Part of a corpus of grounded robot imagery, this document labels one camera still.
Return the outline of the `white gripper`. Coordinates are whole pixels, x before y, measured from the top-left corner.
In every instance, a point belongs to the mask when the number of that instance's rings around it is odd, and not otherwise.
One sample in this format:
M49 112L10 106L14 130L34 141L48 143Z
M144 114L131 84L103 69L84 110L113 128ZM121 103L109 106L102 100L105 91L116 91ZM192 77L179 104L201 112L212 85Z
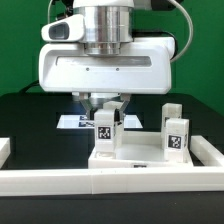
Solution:
M165 94L171 89L172 37L132 37L129 21L108 25L76 14L45 25L39 82L49 92L73 92L89 120L97 108L88 93L120 93L115 120L124 120L130 94Z

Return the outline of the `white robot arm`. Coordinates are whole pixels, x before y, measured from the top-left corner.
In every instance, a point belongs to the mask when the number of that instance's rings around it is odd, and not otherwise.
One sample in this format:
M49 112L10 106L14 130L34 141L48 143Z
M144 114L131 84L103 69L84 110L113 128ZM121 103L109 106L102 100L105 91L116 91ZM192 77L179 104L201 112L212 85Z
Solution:
M39 83L45 91L71 92L93 118L90 96L165 94L171 89L171 63L182 54L173 37L152 37L132 29L136 8L182 12L183 0L72 0L71 15L41 30L46 44L39 54Z

